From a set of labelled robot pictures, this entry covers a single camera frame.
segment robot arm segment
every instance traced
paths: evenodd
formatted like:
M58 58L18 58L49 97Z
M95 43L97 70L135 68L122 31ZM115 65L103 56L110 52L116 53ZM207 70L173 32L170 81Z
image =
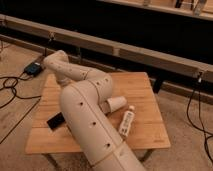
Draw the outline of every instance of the robot arm segment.
M126 104L124 97L110 98L113 81L103 71L67 63L58 51L44 60L61 85L60 107L73 136L95 171L144 171L131 149L103 113ZM69 84L67 77L75 82Z

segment gray carpet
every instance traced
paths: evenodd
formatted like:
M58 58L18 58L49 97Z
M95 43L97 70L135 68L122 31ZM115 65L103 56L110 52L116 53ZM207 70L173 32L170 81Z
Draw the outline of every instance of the gray carpet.
M23 67L29 64L40 54L12 45L1 54L0 76L19 75ZM43 72L29 82L21 82L18 92L22 96L41 94L47 75ZM0 105L10 96L10 92L0 93ZM208 160L203 148L203 135L189 126L186 118L188 98L165 91L156 95L162 116L171 141L171 148L158 149L153 152L144 163L148 171L211 171L212 164ZM35 103L35 100L15 99L9 106L0 110L0 138L23 116L25 111ZM198 105L192 104L191 117L198 123ZM0 170L3 171L52 171L54 168L42 155L26 155L25 145L32 125L34 109L0 145ZM202 104L202 116L206 128L213 132L213 106ZM213 140L210 141L213 153ZM144 151L137 151L141 156ZM86 171L91 170L82 153L54 154L63 170Z

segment metal frame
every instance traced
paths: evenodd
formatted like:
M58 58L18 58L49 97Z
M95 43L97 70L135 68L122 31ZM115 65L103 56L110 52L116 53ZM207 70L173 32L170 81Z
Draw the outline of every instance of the metal frame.
M6 24L3 26L10 29L46 39L54 39L54 41L127 59L184 76L197 77L199 72L205 72L205 81L213 82L211 79L213 67L210 64L0 14L1 19Z

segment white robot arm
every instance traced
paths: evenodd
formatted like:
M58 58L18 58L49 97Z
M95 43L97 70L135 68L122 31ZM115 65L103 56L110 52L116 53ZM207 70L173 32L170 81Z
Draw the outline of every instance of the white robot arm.
M124 97L110 98L113 81L98 69L68 63L63 51L44 59L62 87L60 108L76 141L95 171L145 171L103 113L126 104ZM78 81L70 84L70 79Z

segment black cable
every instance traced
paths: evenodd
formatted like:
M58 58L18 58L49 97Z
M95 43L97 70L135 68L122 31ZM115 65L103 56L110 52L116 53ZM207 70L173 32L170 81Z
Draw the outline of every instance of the black cable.
M39 103L41 98L39 98L33 106L22 116L22 118L13 126L13 128L7 133L7 135L0 141L0 144L4 142L4 140L16 129L16 127L20 124L21 121L33 110L33 108Z
M203 120L202 120L202 117L201 117L201 94L200 94L200 84L201 84L201 75L199 76L198 78L198 82L197 84L195 85L193 91L192 91L192 94L190 96L190 99L189 99L189 103L187 105L187 118L190 122L190 124L196 128L197 130L199 131L202 131L203 132L203 135L204 135L204 149L205 149L205 152L206 152L206 155L208 156L209 160L211 161L212 165L213 165L213 157L210 153L210 150L209 150L209 145L208 145L208 141L213 138L213 133L209 132L209 131L206 131L205 129L205 126L204 126L204 123L203 123ZM193 99L193 96L196 92L196 88L198 86L198 112L199 112L199 121L201 123L201 126L202 128L196 126L192 120L190 119L190 116L189 116L189 107L190 107L190 104L191 104L191 101Z
M7 77L0 77L0 79L5 79L3 81L2 87L0 88L0 91L6 90L6 89L10 89L11 93L12 93L12 97L3 105L0 106L0 109L4 108L5 106L9 105L15 98L19 98L19 99L23 99L23 100L27 100L27 99L34 99L34 98L40 98L41 96L32 96L32 97L21 97L17 94L17 89L16 86L19 83L19 80L21 81L27 81L29 80L31 77L28 78L21 78L22 75L24 73L22 73L20 76L15 77L15 76L7 76Z

